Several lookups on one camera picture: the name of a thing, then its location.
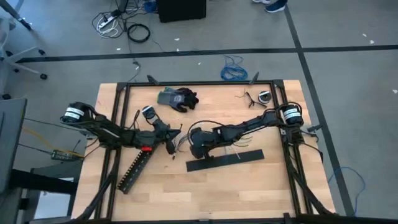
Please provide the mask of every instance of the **wooden tabletop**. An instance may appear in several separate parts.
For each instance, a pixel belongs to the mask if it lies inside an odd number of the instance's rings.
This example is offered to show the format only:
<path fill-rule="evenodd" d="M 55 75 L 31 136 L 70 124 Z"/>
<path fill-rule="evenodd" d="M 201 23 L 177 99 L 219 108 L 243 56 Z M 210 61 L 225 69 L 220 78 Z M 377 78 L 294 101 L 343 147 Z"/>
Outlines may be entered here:
<path fill-rule="evenodd" d="M 300 82 L 285 80 L 284 84 L 288 100 L 302 106 L 305 125 L 309 125 L 310 117 Z M 169 106 L 156 103 L 157 95 L 164 86 L 132 87 L 126 126 L 131 125 L 136 111 L 147 105 L 153 105 L 163 122 L 170 124 L 171 128 L 178 129 L 183 124 L 182 133 L 186 133 L 194 122 L 202 119 L 223 124 L 238 124 L 262 114 L 264 108 L 258 105 L 248 108 L 248 99 L 236 96 L 241 96 L 246 89 L 256 98 L 261 91 L 269 90 L 268 85 L 212 85 L 189 88 L 198 93 L 200 102 L 195 110 L 179 113 Z M 99 88 L 95 109 L 108 119 L 112 115 L 115 93 L 115 83 L 102 84 Z M 122 103 L 121 100 L 118 111 L 121 111 Z M 268 108 L 273 107 L 273 103 L 270 102 Z M 120 123 L 120 115 L 121 112 L 118 114 L 117 124 Z M 138 123 L 142 130 L 153 130 L 141 114 Z M 214 126 L 204 123 L 201 128 L 210 129 Z M 183 152 L 178 152 L 175 160 L 167 154 L 164 145 L 159 146 L 129 194 L 124 195 L 116 190 L 113 220 L 275 218 L 282 217 L 284 212 L 294 216 L 279 130 L 265 128 L 250 135 L 252 138 L 249 146 L 233 146 L 234 150 L 244 152 L 262 149 L 264 160 L 194 172 L 187 172 L 185 165 L 186 161 L 195 159 L 190 153 L 189 143 L 183 144 L 180 148 Z M 307 144 L 317 146 L 314 138 L 304 137 Z M 95 147 L 96 145 L 88 148 L 86 154 Z M 217 148 L 210 154 L 234 154 L 234 150 Z M 96 150 L 83 163 L 72 217 L 82 213 L 98 190 L 104 152 L 105 150 Z M 122 149 L 118 181 L 138 152 L 132 148 Z M 324 206 L 333 212 L 335 209 L 319 153 L 304 145 L 300 146 L 300 153 L 308 186 Z M 108 202 L 108 193 L 104 198 L 104 208 Z M 300 204 L 304 210 L 302 197 Z"/>

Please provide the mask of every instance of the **person's foot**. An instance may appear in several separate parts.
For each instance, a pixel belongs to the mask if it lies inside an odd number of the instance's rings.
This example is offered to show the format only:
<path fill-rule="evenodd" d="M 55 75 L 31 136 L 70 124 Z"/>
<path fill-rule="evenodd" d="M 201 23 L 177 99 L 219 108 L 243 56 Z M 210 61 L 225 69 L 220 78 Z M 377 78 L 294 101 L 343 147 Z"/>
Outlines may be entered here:
<path fill-rule="evenodd" d="M 263 4 L 269 4 L 271 3 L 271 0 L 252 0 L 254 3 L 263 3 Z"/>
<path fill-rule="evenodd" d="M 285 9 L 285 4 L 280 3 L 280 1 L 276 1 L 273 4 L 266 6 L 264 10 L 269 13 L 274 13 L 274 12 L 283 11 L 284 9 Z"/>

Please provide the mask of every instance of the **black glove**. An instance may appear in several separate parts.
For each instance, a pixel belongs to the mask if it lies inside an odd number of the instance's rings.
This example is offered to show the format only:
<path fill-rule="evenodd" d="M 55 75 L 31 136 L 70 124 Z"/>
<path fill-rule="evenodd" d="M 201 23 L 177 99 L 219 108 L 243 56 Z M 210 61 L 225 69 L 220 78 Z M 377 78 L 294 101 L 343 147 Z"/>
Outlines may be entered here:
<path fill-rule="evenodd" d="M 188 110 L 182 106 L 187 106 L 194 110 L 195 105 L 199 103 L 199 99 L 196 95 L 197 93 L 192 92 L 188 88 L 174 90 L 173 88 L 166 87 L 165 90 L 161 91 L 157 96 L 157 103 L 161 105 L 170 105 L 176 111 L 186 113 Z"/>

